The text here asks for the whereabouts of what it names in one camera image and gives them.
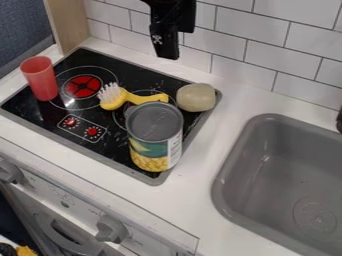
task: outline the black cooktop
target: black cooktop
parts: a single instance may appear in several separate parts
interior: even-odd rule
[[[24,119],[33,123],[35,126],[27,125],[31,129],[43,128],[48,131],[40,130],[44,135],[62,144],[150,185],[161,184],[170,171],[146,172],[130,158],[123,115],[130,103],[109,112],[100,108],[96,95],[105,84],[117,82],[128,91],[142,96],[164,92],[170,96],[170,103],[176,105],[177,90],[189,82],[83,48],[76,50],[54,69],[59,85],[57,98],[39,102],[26,86],[1,108],[20,117],[17,122],[26,125],[27,122],[22,122]],[[186,148],[210,113],[182,113]]]

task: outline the plastic cup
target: plastic cup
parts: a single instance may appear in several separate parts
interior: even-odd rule
[[[52,62],[48,57],[28,58],[21,63],[20,69],[37,100],[49,101],[57,97],[58,85]]]

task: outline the red heating element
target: red heating element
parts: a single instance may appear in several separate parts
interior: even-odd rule
[[[72,78],[65,87],[66,95],[83,99],[95,95],[101,89],[100,80],[91,75]]]

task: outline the sink basin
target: sink basin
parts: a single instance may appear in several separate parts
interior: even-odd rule
[[[338,133],[281,115],[254,117],[211,192],[237,225],[302,255],[342,255]]]

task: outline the yellow brush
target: yellow brush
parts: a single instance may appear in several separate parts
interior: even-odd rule
[[[18,256],[38,256],[38,254],[28,246],[19,246],[16,251]]]
[[[105,110],[115,110],[122,106],[126,101],[135,105],[145,102],[163,101],[169,102],[169,96],[165,93],[159,93],[151,96],[138,96],[128,92],[126,89],[119,87],[117,83],[109,83],[105,85],[97,94],[100,99],[100,106]]]

